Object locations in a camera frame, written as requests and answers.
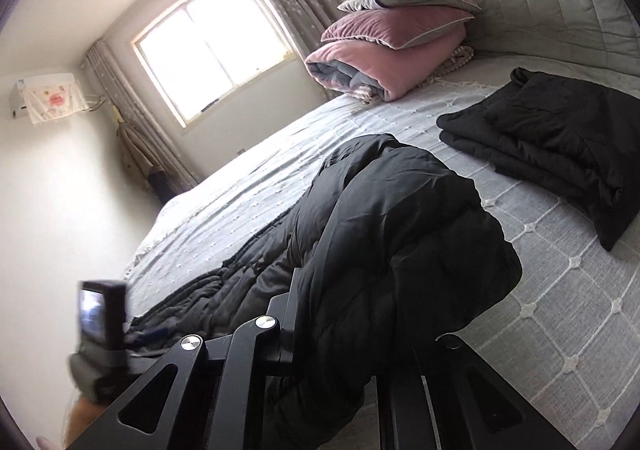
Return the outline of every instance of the metal bolt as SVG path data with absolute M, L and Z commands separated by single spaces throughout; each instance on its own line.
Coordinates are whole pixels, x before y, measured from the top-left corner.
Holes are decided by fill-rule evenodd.
M 462 343 L 460 340 L 453 335 L 444 335 L 442 337 L 444 339 L 444 347 L 447 349 L 460 349 L 462 347 Z
M 276 325 L 276 319 L 274 319 L 273 316 L 258 316 L 258 318 L 255 319 L 255 324 L 260 329 L 270 329 Z
M 189 335 L 182 339 L 182 342 L 180 342 L 180 345 L 182 346 L 182 349 L 184 349 L 185 351 L 193 351 L 194 349 L 197 349 L 198 347 L 200 347 L 200 342 L 201 342 L 201 339 L 199 336 Z

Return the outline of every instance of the window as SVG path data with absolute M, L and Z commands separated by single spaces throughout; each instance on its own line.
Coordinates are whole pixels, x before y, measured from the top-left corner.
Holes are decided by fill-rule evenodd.
M 183 126 L 291 53 L 258 0 L 189 0 L 135 46 Z

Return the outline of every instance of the mattress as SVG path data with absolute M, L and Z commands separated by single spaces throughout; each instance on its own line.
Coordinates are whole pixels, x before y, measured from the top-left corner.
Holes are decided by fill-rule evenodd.
M 460 335 L 580 450 L 610 448 L 640 402 L 640 220 L 607 253 L 591 221 L 563 199 L 438 140 L 439 114 L 482 100 L 517 66 L 640 98 L 639 78 L 530 56 L 473 60 L 392 103 L 338 97 L 162 210 L 127 270 L 129 312 L 144 313 L 218 267 L 295 203 L 340 143 L 391 133 L 471 177 L 521 258 L 518 286 Z

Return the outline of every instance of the black comforter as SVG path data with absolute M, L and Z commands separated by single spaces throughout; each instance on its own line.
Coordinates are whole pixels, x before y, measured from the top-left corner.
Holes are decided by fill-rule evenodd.
M 440 140 L 583 207 L 606 250 L 640 209 L 640 100 L 516 68 L 511 82 L 438 117 Z
M 362 404 L 374 374 L 464 327 L 513 289 L 522 268 L 474 183 L 393 136 L 333 152 L 312 186 L 222 268 L 133 322 L 135 332 L 228 334 L 265 313 L 300 274 L 299 378 L 274 378 L 264 448 L 311 449 Z

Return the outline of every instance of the camera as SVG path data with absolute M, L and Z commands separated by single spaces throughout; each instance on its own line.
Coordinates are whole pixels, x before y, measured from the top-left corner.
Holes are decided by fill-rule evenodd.
M 69 370 L 82 394 L 94 403 L 111 403 L 155 362 L 132 358 L 127 350 L 126 295 L 121 281 L 79 284 L 79 342 L 69 357 Z

